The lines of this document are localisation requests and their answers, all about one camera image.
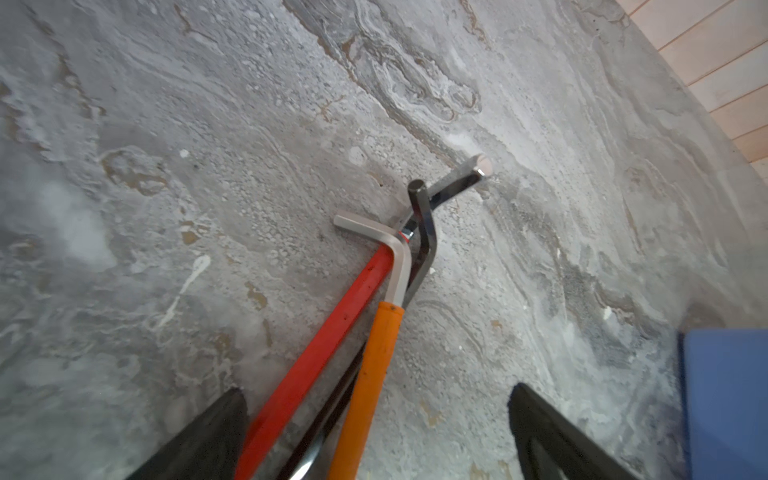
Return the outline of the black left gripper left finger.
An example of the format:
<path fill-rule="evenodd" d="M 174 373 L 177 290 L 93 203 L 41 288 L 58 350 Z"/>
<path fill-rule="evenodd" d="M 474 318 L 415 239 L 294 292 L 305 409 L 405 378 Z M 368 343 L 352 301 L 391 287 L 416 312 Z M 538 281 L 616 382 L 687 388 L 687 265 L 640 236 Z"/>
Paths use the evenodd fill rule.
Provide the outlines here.
<path fill-rule="evenodd" d="M 131 479 L 232 479 L 248 430 L 241 389 L 231 388 L 149 460 Z"/>

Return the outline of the orange handled screwdriver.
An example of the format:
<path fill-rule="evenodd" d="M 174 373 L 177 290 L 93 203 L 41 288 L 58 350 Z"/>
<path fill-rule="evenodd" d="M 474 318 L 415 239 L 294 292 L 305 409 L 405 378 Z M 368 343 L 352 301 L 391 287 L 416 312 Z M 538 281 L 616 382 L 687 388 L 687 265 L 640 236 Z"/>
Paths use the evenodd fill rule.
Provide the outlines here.
<path fill-rule="evenodd" d="M 411 251 L 399 231 L 346 211 L 335 226 L 389 247 L 393 267 L 384 299 L 379 303 L 350 398 L 340 437 L 328 472 L 330 479 L 354 479 L 386 377 L 405 310 L 404 297 L 411 271 Z"/>

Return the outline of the black hex key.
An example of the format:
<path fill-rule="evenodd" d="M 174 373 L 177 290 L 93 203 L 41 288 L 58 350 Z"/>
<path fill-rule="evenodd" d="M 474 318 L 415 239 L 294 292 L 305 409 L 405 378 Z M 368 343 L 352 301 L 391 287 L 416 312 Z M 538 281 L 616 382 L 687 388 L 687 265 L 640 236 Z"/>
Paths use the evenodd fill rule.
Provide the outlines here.
<path fill-rule="evenodd" d="M 412 207 L 406 225 L 400 228 L 400 234 L 406 240 L 411 251 L 411 271 L 406 289 L 404 310 L 423 279 L 421 270 L 429 267 L 436 255 L 437 235 L 428 188 L 424 181 L 413 180 L 408 185 L 408 195 Z M 350 398 L 360 371 L 365 346 L 361 347 L 347 372 L 340 381 L 339 398 L 325 408 L 325 415 L 313 422 L 315 428 L 307 432 L 286 462 L 278 477 L 280 479 L 304 479 L 314 465 L 325 443 L 328 433 L 342 413 L 347 415 Z"/>

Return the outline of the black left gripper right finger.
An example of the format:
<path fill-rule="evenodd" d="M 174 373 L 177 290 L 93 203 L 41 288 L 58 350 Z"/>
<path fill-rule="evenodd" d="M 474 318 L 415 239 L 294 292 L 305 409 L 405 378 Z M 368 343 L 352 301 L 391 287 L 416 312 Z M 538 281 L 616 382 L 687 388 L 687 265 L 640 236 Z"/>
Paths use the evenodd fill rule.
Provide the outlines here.
<path fill-rule="evenodd" d="M 529 385 L 516 384 L 507 407 L 524 478 L 634 477 Z"/>

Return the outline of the red handled hex key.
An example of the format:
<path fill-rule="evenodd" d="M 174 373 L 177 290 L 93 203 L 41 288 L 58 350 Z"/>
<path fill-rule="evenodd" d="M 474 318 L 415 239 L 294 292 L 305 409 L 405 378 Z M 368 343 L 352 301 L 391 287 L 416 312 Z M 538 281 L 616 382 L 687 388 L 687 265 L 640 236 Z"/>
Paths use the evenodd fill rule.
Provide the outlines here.
<path fill-rule="evenodd" d="M 408 187 L 411 213 L 395 226 L 399 237 L 409 242 L 419 235 L 420 248 L 407 270 L 404 303 L 409 304 L 427 275 L 437 253 L 438 240 L 432 212 L 490 177 L 492 161 L 484 154 L 466 160 L 427 188 L 422 181 Z M 382 245 L 359 273 L 313 339 L 295 361 L 274 393 L 256 414 L 245 438 L 234 477 L 250 479 L 280 437 L 328 361 L 335 354 L 357 318 L 392 269 L 393 254 Z M 278 473 L 280 479 L 304 479 L 314 466 L 325 442 L 353 392 L 364 350 L 359 349 L 310 427 Z"/>

